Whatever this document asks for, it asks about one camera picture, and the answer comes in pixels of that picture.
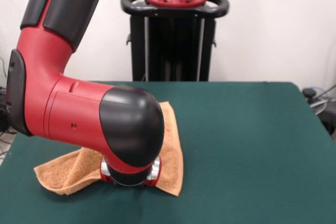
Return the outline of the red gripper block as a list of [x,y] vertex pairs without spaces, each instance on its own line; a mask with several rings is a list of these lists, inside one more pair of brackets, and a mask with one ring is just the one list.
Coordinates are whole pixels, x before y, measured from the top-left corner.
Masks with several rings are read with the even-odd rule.
[[149,175],[150,175],[149,170],[144,170],[142,172],[135,174],[124,174],[116,172],[114,170],[111,173],[109,173],[109,171],[103,172],[102,170],[100,170],[100,176],[104,182],[109,182],[127,187],[143,186],[143,185],[156,186],[159,181],[159,177],[157,177],[157,179],[148,179]]

